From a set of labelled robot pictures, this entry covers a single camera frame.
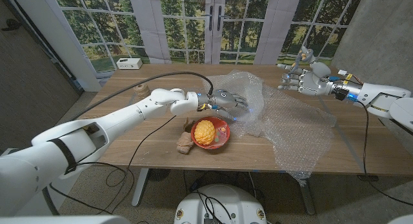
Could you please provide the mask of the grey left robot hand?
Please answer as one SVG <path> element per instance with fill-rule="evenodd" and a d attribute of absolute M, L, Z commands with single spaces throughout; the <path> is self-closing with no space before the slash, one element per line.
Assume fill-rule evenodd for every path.
<path fill-rule="evenodd" d="M 231 115 L 228 110 L 237 108 L 242 111 L 248 110 L 247 100 L 236 93 L 231 93 L 226 90 L 214 90 L 208 98 L 207 104 L 221 117 L 235 121 L 236 118 Z"/>

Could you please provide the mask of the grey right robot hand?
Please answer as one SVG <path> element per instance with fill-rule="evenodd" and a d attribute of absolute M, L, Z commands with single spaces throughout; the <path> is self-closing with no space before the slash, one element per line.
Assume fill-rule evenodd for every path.
<path fill-rule="evenodd" d="M 312 49 L 302 46 L 292 65 L 276 66 L 288 71 L 281 76 L 278 89 L 295 90 L 308 96 L 329 95 L 332 82 L 328 82 L 328 77 L 331 70 L 316 59 Z"/>

